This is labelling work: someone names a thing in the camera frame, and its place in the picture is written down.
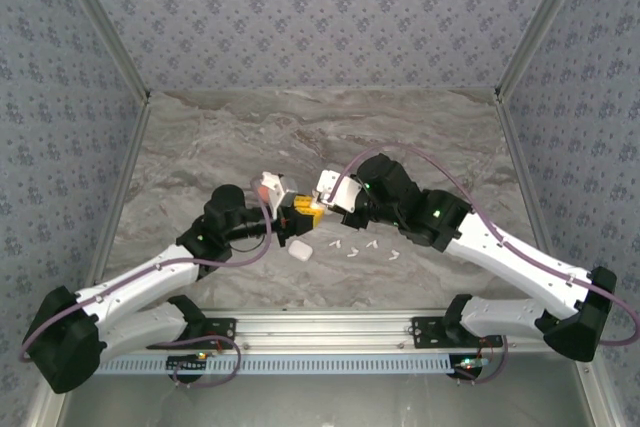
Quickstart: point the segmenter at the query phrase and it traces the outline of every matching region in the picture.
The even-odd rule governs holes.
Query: small white block
[[[309,260],[309,257],[311,257],[311,254],[313,254],[313,249],[304,242],[294,240],[291,242],[291,245],[289,245],[289,254],[302,262],[306,262]]]

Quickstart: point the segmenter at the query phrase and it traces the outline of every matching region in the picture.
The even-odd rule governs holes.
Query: yellow block
[[[322,217],[324,216],[324,209],[314,209],[311,207],[313,198],[309,195],[297,195],[293,199],[293,207],[303,215],[313,216],[313,228],[315,229]]]

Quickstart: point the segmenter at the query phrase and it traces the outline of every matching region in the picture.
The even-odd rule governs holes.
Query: marble surface
[[[173,242],[218,185],[234,183],[248,192],[249,180],[267,170],[290,175],[310,191],[323,168],[344,166],[365,148],[389,141],[435,155],[498,225],[533,243],[498,117],[486,99],[403,89],[154,93],[105,278]],[[422,159],[388,155],[420,186],[451,189]],[[253,202],[249,192],[247,198]],[[342,248],[330,247],[338,238]],[[377,250],[365,247],[373,239]],[[314,249],[306,263],[274,241],[256,264],[220,269],[184,293],[202,307],[444,307],[458,293],[523,296],[489,272],[411,244],[387,226],[354,231],[333,215],[302,240]],[[360,253],[347,258],[351,246]],[[400,253],[394,261],[387,260],[392,249]]]

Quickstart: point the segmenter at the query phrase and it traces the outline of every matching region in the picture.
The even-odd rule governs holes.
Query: patterned wallpaper
[[[567,0],[510,100],[557,252],[640,308],[640,0]],[[612,311],[608,336],[631,321]],[[640,425],[640,345],[603,349]]]
[[[0,0],[0,425],[38,374],[16,361],[43,296],[86,276],[138,107],[76,0]]]
[[[101,0],[150,90],[497,84],[540,0]]]

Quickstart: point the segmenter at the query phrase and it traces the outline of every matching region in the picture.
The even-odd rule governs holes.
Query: cable
[[[238,375],[238,372],[240,371],[240,365],[242,364],[242,352],[240,352],[240,347],[238,346],[238,344],[236,344],[229,337],[224,337],[222,335],[206,335],[204,337],[197,337],[195,339],[176,340],[173,342],[162,342],[161,344],[156,344],[155,346],[156,347],[182,347],[183,345],[191,345],[198,342],[207,342],[207,341],[214,341],[214,340],[216,342],[224,342],[225,344],[230,345],[231,347],[233,347],[233,350],[236,351],[236,354],[238,354],[236,359],[236,365],[233,366],[233,370],[229,375],[223,377],[220,380],[214,380],[212,382],[185,384],[184,382],[180,382],[178,380],[178,371],[186,363],[186,361],[184,361],[184,362],[179,362],[178,365],[176,365],[176,368],[173,370],[173,376],[172,376],[173,381],[177,385],[184,385],[188,389],[206,389],[209,387],[217,387],[219,385],[226,384],[230,380],[233,380],[236,375]]]
[[[403,149],[403,150],[406,150],[408,152],[414,153],[417,156],[419,156],[419,157],[423,158],[424,160],[426,160],[427,162],[429,162],[431,165],[433,165],[440,172],[442,172],[444,174],[444,176],[447,179],[449,179],[451,181],[451,183],[453,183],[453,185],[455,185],[460,192],[462,192],[462,195],[464,195],[467,198],[467,201],[473,206],[473,209],[477,212],[478,217],[480,217],[480,219],[482,220],[484,225],[487,227],[487,229],[489,229],[489,232],[491,232],[491,235],[493,235],[493,237],[495,237],[495,239],[498,241],[498,243],[500,243],[500,245],[503,245],[504,247],[506,247],[507,250],[509,250],[511,253],[513,253],[514,255],[519,257],[520,259],[524,260],[525,262],[529,263],[530,265],[533,265],[534,267],[537,267],[538,269],[542,270],[543,272],[546,272],[547,274],[550,274],[550,275],[553,275],[555,277],[558,277],[559,279],[562,279],[565,282],[572,282],[575,285],[578,285],[578,286],[583,287],[585,289],[588,289],[588,290],[590,290],[592,292],[595,292],[596,294],[601,295],[605,299],[613,302],[617,306],[619,306],[622,309],[624,309],[627,312],[627,314],[629,314],[629,316],[633,320],[633,323],[635,324],[635,331],[634,331],[633,335],[631,335],[629,338],[623,339],[623,340],[601,340],[600,341],[600,345],[621,347],[621,346],[633,344],[638,339],[640,339],[640,316],[638,316],[638,314],[634,311],[634,309],[629,304],[627,304],[622,299],[616,297],[612,293],[607,292],[606,290],[604,290],[604,289],[602,289],[602,288],[600,288],[600,287],[598,287],[596,285],[592,285],[592,284],[590,284],[588,282],[584,282],[584,281],[582,281],[580,279],[574,279],[574,278],[570,277],[567,274],[563,274],[561,272],[558,272],[557,270],[552,269],[551,267],[548,267],[548,266],[544,265],[541,262],[538,262],[536,259],[534,259],[532,257],[529,257],[527,254],[525,254],[524,252],[520,251],[517,247],[514,247],[513,245],[511,245],[509,243],[509,239],[505,239],[500,234],[500,232],[498,232],[498,230],[496,229],[496,227],[493,224],[493,222],[491,222],[491,219],[489,218],[489,216],[484,212],[484,209],[482,209],[482,207],[480,207],[480,205],[473,199],[473,196],[467,191],[467,189],[465,189],[465,187],[460,183],[460,181],[458,179],[456,179],[444,166],[440,165],[440,163],[437,160],[433,159],[426,152],[424,152],[423,150],[421,150],[421,149],[419,149],[417,147],[414,147],[412,145],[402,144],[400,142],[389,142],[389,143],[385,143],[385,144],[378,144],[378,145],[375,145],[373,147],[370,147],[370,148],[366,149],[364,152],[362,152],[361,154],[359,154],[356,157],[354,157],[353,160],[351,162],[349,162],[347,164],[347,166],[344,168],[344,170],[340,173],[340,175],[338,176],[338,180],[336,181],[336,183],[335,183],[335,185],[333,187],[333,191],[331,192],[331,194],[329,195],[329,198],[327,199],[327,203],[331,203],[331,201],[333,201],[333,198],[335,197],[335,195],[338,192],[338,187],[340,186],[340,183],[342,182],[342,179],[344,179],[347,175],[349,175],[351,173],[351,169],[358,162],[360,162],[362,159],[364,159],[369,154],[372,154],[374,152],[378,152],[378,151],[380,151],[380,150],[382,150],[384,148],[387,148],[387,147],[398,147],[400,149]]]
[[[462,369],[453,369],[456,371],[456,373],[460,374],[460,375],[464,375],[465,377],[468,377],[469,380],[468,381],[463,381],[463,382],[469,382],[471,384],[486,384],[487,382],[491,382],[493,379],[495,379],[496,377],[498,377],[502,371],[504,370],[504,368],[507,366],[507,361],[508,361],[508,357],[509,357],[509,344],[507,343],[507,337],[506,336],[502,336],[502,345],[504,345],[504,350],[502,351],[502,358],[500,359],[500,363],[498,364],[498,367],[496,368],[496,370],[494,370],[491,375],[483,378],[483,379],[476,379],[473,375],[471,375],[469,372],[465,372]]]
[[[263,242],[264,242],[264,235],[260,238],[260,242],[258,242],[256,245],[254,245],[250,249],[247,249],[247,250],[237,249],[232,245],[231,246],[231,250],[233,250],[235,252],[239,252],[241,254],[247,254],[249,252],[253,252],[254,250],[256,250],[258,247],[260,247],[262,245]]]
[[[106,288],[105,290],[103,290],[102,292],[100,292],[100,294],[95,295],[93,297],[90,297],[90,298],[88,298],[86,300],[83,300],[82,302],[78,302],[77,304],[74,304],[71,307],[58,312],[53,317],[51,317],[51,318],[47,319],[46,321],[44,321],[38,328],[36,328],[31,333],[31,335],[29,335],[29,337],[27,337],[27,339],[24,341],[24,343],[20,346],[20,353],[19,353],[18,360],[20,362],[24,362],[24,363],[32,362],[32,360],[26,356],[27,351],[31,348],[31,346],[36,341],[36,339],[38,339],[38,337],[40,337],[45,330],[47,330],[51,325],[53,325],[56,322],[58,322],[60,319],[63,319],[65,317],[67,317],[68,315],[71,315],[74,312],[77,312],[78,310],[86,307],[87,305],[91,305],[94,302],[97,302],[98,299],[102,299],[103,297],[106,297],[107,295],[111,294],[115,290],[118,290],[119,288],[130,284],[134,280],[137,280],[140,277],[143,277],[143,276],[147,275],[148,273],[153,272],[154,270],[157,270],[157,269],[163,268],[163,267],[167,267],[169,265],[182,264],[182,263],[201,264],[201,265],[207,265],[207,266],[210,266],[210,267],[244,267],[246,265],[253,264],[254,262],[257,262],[258,260],[260,260],[262,257],[265,256],[265,254],[269,250],[269,247],[271,245],[272,230],[271,230],[271,218],[269,216],[269,211],[267,210],[267,206],[264,203],[264,201],[262,200],[262,197],[260,197],[260,194],[258,192],[258,188],[259,188],[258,185],[257,185],[258,182],[259,182],[258,179],[253,179],[251,181],[251,189],[253,190],[253,193],[255,194],[256,198],[258,199],[258,205],[260,206],[260,210],[262,211],[262,215],[264,216],[264,219],[265,219],[265,227],[266,227],[265,239],[266,239],[266,242],[264,243],[264,246],[262,247],[260,252],[258,252],[256,255],[254,255],[250,259],[241,260],[241,261],[238,261],[238,262],[217,262],[217,261],[214,261],[214,260],[194,259],[194,258],[184,257],[184,258],[178,258],[178,259],[168,259],[168,260],[165,260],[163,262],[159,262],[158,264],[151,265],[151,266],[147,267],[146,269],[143,269],[140,272],[135,273],[131,277],[127,277],[126,279],[123,279],[120,282],[116,282],[112,286],[110,286],[110,287]]]

